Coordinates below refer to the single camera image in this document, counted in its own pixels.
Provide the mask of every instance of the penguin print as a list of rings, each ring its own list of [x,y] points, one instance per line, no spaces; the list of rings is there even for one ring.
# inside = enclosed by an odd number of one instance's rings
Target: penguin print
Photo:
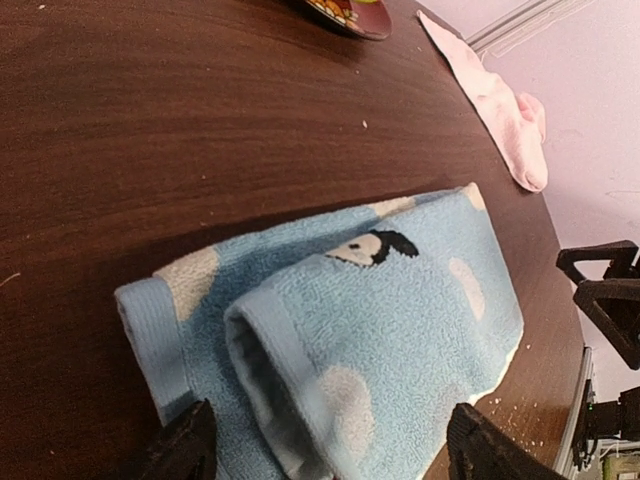
[[[391,230],[371,230],[326,255],[361,267],[372,267],[384,262],[392,248],[407,257],[418,255],[418,249],[407,237]]]

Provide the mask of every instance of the plate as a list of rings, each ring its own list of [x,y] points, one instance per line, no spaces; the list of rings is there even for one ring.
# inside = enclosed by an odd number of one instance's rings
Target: plate
[[[381,0],[305,0],[342,30],[368,40],[391,35],[391,17]]]

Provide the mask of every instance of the wood grain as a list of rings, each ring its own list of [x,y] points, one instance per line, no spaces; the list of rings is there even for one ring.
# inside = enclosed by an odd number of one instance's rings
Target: wood grain
[[[413,4],[371,43],[279,0],[42,1],[0,5],[0,281],[21,273],[0,288],[3,478],[87,478],[158,427],[117,286],[241,232],[472,180],[531,345],[480,406],[553,461],[582,347],[555,233]]]

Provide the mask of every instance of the light blue towel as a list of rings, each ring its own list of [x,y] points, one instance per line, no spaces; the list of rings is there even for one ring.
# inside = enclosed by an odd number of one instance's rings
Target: light blue towel
[[[223,480],[414,480],[522,334],[473,184],[238,237],[116,295],[162,420],[211,400]]]
[[[218,426],[217,480],[281,480],[225,344],[224,311],[278,270],[443,193],[304,218],[187,255],[115,295],[163,424],[208,398]]]

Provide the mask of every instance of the white wall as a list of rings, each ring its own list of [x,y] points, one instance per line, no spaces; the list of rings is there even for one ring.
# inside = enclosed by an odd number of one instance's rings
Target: white wall
[[[638,20],[639,0],[597,0],[504,57],[485,58],[488,70],[546,107],[545,198],[565,247],[640,243]],[[600,400],[640,385],[640,373],[585,319],[583,332]]]
[[[520,7],[527,0],[418,0],[463,38],[469,38],[500,17]]]

